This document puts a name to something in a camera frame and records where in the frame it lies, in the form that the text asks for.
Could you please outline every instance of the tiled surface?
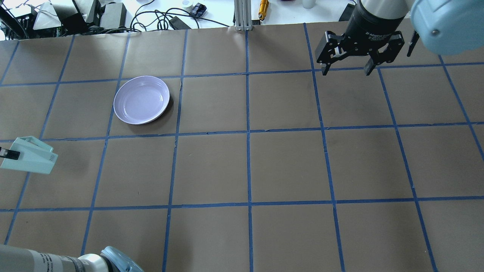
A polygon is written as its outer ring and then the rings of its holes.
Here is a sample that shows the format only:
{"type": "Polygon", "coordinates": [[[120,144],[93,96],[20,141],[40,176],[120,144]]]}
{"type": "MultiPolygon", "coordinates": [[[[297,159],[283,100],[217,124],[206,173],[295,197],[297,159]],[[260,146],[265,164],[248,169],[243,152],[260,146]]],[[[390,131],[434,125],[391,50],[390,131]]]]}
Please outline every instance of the tiled surface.
{"type": "Polygon", "coordinates": [[[338,205],[346,271],[432,271],[415,204],[338,205]]]}
{"type": "Polygon", "coordinates": [[[39,252],[77,256],[89,212],[22,212],[15,219],[9,245],[39,252]]]}
{"type": "Polygon", "coordinates": [[[439,269],[480,270],[484,265],[484,201],[425,201],[420,205],[439,269]]]}
{"type": "Polygon", "coordinates": [[[249,271],[247,207],[172,212],[167,271],[249,271]]]}
{"type": "Polygon", "coordinates": [[[340,271],[330,205],[252,209],[254,271],[340,271]]]}
{"type": "Polygon", "coordinates": [[[49,175],[0,169],[0,239],[74,257],[113,245],[160,272],[478,271],[481,49],[441,62],[417,45],[369,77],[366,58],[323,77],[309,50],[344,28],[0,43],[0,146],[32,135],[59,155],[49,175]],[[112,100],[140,75],[172,99],[127,125],[112,100]]]}
{"type": "Polygon", "coordinates": [[[165,246],[166,210],[95,211],[86,254],[107,245],[128,254],[145,271],[160,271],[165,246]]]}

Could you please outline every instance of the white cup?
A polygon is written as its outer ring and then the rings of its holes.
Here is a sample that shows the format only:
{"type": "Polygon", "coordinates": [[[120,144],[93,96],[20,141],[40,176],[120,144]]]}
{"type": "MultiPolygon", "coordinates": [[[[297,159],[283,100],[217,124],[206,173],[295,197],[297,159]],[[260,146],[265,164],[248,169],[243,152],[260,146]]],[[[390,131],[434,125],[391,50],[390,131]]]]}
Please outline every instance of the white cup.
{"type": "Polygon", "coordinates": [[[302,5],[305,9],[312,9],[316,5],[316,0],[302,0],[302,5]]]}

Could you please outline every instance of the round plate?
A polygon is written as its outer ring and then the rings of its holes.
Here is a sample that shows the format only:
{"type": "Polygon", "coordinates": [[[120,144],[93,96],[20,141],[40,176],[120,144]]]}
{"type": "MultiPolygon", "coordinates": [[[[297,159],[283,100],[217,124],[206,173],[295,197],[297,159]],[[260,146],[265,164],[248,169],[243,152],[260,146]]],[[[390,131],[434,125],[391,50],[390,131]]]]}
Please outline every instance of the round plate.
{"type": "Polygon", "coordinates": [[[139,76],[119,89],[114,97],[114,113],[125,123],[146,124],[165,111],[169,100],[165,82],[154,76],[139,76]]]}

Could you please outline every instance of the yellow tool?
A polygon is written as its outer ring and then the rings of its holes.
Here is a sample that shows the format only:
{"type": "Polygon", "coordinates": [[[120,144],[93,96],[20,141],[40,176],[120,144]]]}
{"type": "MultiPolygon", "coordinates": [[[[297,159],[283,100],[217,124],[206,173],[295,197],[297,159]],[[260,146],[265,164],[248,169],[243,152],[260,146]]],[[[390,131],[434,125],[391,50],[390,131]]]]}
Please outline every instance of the yellow tool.
{"type": "Polygon", "coordinates": [[[267,8],[269,7],[269,0],[261,0],[259,8],[259,19],[263,21],[267,16],[267,8]]]}

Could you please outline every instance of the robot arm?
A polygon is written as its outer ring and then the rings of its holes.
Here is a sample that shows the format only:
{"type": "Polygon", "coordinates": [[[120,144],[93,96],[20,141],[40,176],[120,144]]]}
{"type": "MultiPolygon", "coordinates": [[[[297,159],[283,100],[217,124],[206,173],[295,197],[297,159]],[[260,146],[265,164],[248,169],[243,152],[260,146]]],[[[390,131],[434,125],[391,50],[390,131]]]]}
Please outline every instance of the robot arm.
{"type": "Polygon", "coordinates": [[[405,43],[396,29],[408,11],[415,33],[407,56],[419,38],[442,55],[484,45],[484,26],[477,23],[484,15],[482,0],[358,0],[345,33],[326,31],[316,48],[323,75],[331,64],[349,56],[370,56],[366,75],[377,65],[393,62],[405,43]]]}

